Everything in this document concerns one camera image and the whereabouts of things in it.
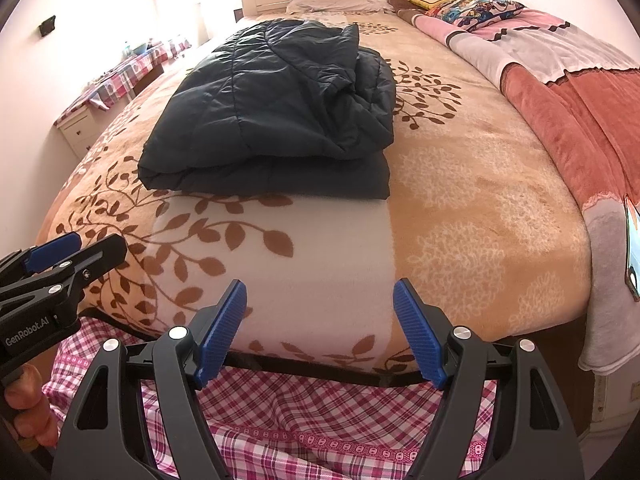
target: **blue gripper pad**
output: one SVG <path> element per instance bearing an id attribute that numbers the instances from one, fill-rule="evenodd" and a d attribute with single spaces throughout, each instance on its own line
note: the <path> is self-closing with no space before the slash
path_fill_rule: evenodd
<path id="1" fill-rule="evenodd" d="M 198 389 L 215 379 L 225 361 L 231 342 L 236 336 L 246 309 L 246 286 L 237 282 L 226 297 L 216 319 L 200 345 L 200 362 L 193 377 Z"/>
<path id="2" fill-rule="evenodd" d="M 77 253 L 82 247 L 80 235 L 70 232 L 31 250 L 24 263 L 27 272 L 42 272 Z"/>
<path id="3" fill-rule="evenodd" d="M 448 377 L 442 366 L 442 347 L 420 305 L 402 280 L 394 286 L 394 310 L 420 373 L 437 389 L 444 389 Z"/>

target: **metal screw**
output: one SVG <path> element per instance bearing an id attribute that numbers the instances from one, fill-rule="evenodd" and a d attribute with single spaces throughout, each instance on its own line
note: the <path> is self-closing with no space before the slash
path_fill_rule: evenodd
<path id="1" fill-rule="evenodd" d="M 183 326 L 174 326 L 171 330 L 169 330 L 169 337 L 171 339 L 182 339 L 187 335 L 187 329 Z"/>
<path id="2" fill-rule="evenodd" d="M 458 339 L 469 339 L 471 337 L 471 330 L 466 326 L 457 326 L 453 329 L 453 335 Z"/>
<path id="3" fill-rule="evenodd" d="M 536 349 L 536 346 L 533 344 L 533 341 L 529 339 L 523 339 L 520 342 L 520 348 L 522 348 L 525 352 L 533 352 Z"/>
<path id="4" fill-rule="evenodd" d="M 105 341 L 102 345 L 102 348 L 104 348 L 107 352 L 111 352 L 115 350 L 119 345 L 120 343 L 117 339 L 107 339 L 107 341 Z"/>

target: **pink blanket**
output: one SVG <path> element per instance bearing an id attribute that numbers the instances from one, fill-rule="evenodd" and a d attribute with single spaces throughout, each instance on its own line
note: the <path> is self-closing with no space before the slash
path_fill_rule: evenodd
<path id="1" fill-rule="evenodd" d="M 111 337 L 127 345 L 140 342 L 106 323 L 83 319 L 81 330 L 60 345 L 44 387 L 60 425 L 91 359 Z M 158 468 L 175 475 L 153 383 L 143 381 L 142 396 Z M 431 383 L 373 388 L 223 368 L 198 402 L 234 478 L 402 480 L 441 396 Z M 461 476 L 480 467 L 494 399 L 495 383 L 489 381 Z"/>
<path id="2" fill-rule="evenodd" d="M 591 240 L 580 366 L 607 374 L 640 354 L 640 304 L 625 280 L 623 198 L 640 201 L 638 63 L 564 20 L 525 9 L 470 34 L 416 10 L 398 15 L 474 65 L 536 133 Z"/>

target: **beige blanket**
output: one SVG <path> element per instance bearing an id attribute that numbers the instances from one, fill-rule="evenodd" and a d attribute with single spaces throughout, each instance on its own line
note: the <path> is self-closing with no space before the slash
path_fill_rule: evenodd
<path id="1" fill-rule="evenodd" d="M 590 246 L 571 194 L 517 111 L 471 65 L 397 16 L 326 14 L 360 25 L 398 83 L 386 201 L 149 192 L 142 145 L 194 62 L 129 104 L 54 202 L 40 240 L 75 230 L 129 243 L 87 301 L 158 333 L 248 287 L 233 348 L 379 373 L 415 369 L 393 313 L 395 280 L 488 340 L 575 319 Z M 205 46 L 197 55 L 210 52 Z"/>

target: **red blanket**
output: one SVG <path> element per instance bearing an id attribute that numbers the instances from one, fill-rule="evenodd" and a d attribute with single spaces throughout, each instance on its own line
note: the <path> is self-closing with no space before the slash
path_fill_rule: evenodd
<path id="1" fill-rule="evenodd" d="M 640 354 L 640 304 L 625 284 L 623 199 L 640 201 L 638 63 L 568 22 L 525 9 L 474 33 L 398 15 L 474 65 L 520 112 L 580 206 L 593 281 L 580 366 L 610 373 Z"/>

